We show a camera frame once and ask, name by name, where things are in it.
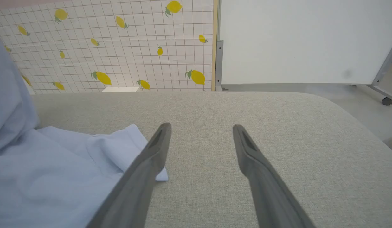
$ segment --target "lemon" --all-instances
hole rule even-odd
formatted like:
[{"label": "lemon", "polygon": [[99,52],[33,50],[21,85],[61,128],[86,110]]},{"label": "lemon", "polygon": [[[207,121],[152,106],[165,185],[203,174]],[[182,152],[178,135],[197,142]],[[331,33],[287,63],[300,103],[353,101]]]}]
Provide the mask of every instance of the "lemon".
[{"label": "lemon", "polygon": [[143,81],[143,80],[139,80],[139,81],[137,81],[137,84],[141,85],[142,88],[149,90],[149,84],[148,84],[148,82]]},{"label": "lemon", "polygon": [[161,48],[161,46],[158,46],[158,55],[161,56],[164,50]]},{"label": "lemon", "polygon": [[105,85],[111,85],[112,81],[110,80],[109,76],[107,76],[107,74],[100,72],[100,71],[95,71],[93,73],[90,74],[92,76],[92,78],[94,79],[98,79],[101,83],[105,84]]},{"label": "lemon", "polygon": [[92,42],[92,44],[94,44],[94,45],[96,45],[96,46],[99,46],[99,45],[100,45],[100,43],[97,42],[97,41],[96,41],[95,39],[93,39],[93,38],[90,39],[90,42]]},{"label": "lemon", "polygon": [[208,39],[204,38],[203,35],[199,35],[199,40],[200,40],[200,42],[202,42],[202,43],[207,43],[207,41],[208,41]]},{"label": "lemon", "polygon": [[29,79],[27,77],[25,77],[24,75],[21,75],[21,76],[22,76],[22,78],[24,78],[24,80],[27,82],[27,84],[32,87],[31,82],[29,81]]},{"label": "lemon", "polygon": [[124,20],[123,20],[121,17],[116,17],[116,22],[117,22],[117,24],[118,24],[121,28],[123,28],[123,29],[128,28],[128,25],[127,25],[126,23],[124,23]]},{"label": "lemon", "polygon": [[65,12],[65,10],[63,9],[57,9],[55,11],[54,17],[55,17],[55,22],[58,23],[61,22],[60,20],[65,20],[68,17],[68,13]]},{"label": "lemon", "polygon": [[59,53],[60,53],[61,58],[65,58],[65,53],[63,51],[59,50]]},{"label": "lemon", "polygon": [[64,86],[60,84],[59,82],[52,82],[53,86],[56,86],[60,90],[65,90]]},{"label": "lemon", "polygon": [[200,72],[200,71],[187,71],[184,76],[188,77],[190,79],[190,77],[192,78],[193,82],[195,82],[196,84],[200,84],[200,85],[204,85],[204,81],[206,80],[206,78],[204,77],[204,75]]},{"label": "lemon", "polygon": [[182,8],[182,6],[180,5],[180,3],[178,1],[171,1],[165,9],[165,15],[168,17],[169,15],[172,15],[171,13],[177,13],[180,11],[180,9]]},{"label": "lemon", "polygon": [[24,36],[29,36],[29,33],[25,30],[25,28],[23,28],[22,26],[19,26],[19,31],[21,32],[21,34],[23,34]]}]

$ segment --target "whiteboard stand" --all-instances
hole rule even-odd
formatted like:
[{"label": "whiteboard stand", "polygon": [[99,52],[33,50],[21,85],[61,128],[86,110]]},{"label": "whiteboard stand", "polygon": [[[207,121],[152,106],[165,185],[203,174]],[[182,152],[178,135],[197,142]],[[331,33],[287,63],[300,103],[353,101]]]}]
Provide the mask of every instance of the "whiteboard stand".
[{"label": "whiteboard stand", "polygon": [[224,50],[224,41],[217,41],[216,45],[216,76],[215,76],[215,91],[223,91],[225,88],[221,87],[222,78],[222,51]]},{"label": "whiteboard stand", "polygon": [[373,90],[377,91],[378,93],[385,96],[385,98],[383,98],[383,100],[382,100],[382,103],[386,106],[392,104],[392,94],[389,93],[388,91],[380,88],[378,85],[379,85],[380,81],[383,79],[383,77],[386,75],[386,72],[388,71],[391,63],[392,63],[392,49],[390,49],[389,54],[387,55],[386,59],[384,60],[383,65],[381,66],[381,68],[380,68],[379,72],[377,73],[372,84],[367,85],[369,88],[371,88],[371,89],[373,89]]}]

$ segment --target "light blue towel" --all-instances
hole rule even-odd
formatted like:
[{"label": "light blue towel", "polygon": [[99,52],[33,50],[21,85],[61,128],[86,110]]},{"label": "light blue towel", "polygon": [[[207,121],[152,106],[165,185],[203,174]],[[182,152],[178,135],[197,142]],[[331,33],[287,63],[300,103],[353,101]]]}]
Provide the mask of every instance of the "light blue towel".
[{"label": "light blue towel", "polygon": [[[46,127],[0,42],[0,227],[85,227],[147,141]],[[166,169],[157,180],[168,179]]]}]

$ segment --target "lemon pattern wallpaper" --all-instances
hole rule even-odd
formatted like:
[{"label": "lemon pattern wallpaper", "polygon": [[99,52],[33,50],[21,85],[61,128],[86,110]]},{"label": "lemon pattern wallpaper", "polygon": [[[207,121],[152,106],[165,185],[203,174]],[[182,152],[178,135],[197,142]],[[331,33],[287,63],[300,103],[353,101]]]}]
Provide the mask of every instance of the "lemon pattern wallpaper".
[{"label": "lemon pattern wallpaper", "polygon": [[35,94],[211,91],[213,0],[73,0],[0,10]]}]

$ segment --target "whiteboard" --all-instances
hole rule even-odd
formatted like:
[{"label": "whiteboard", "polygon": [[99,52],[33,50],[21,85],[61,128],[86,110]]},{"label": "whiteboard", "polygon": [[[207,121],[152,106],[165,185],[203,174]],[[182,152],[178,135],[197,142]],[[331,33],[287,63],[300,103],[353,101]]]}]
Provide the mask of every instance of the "whiteboard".
[{"label": "whiteboard", "polygon": [[392,0],[222,0],[222,83],[370,84]]}]

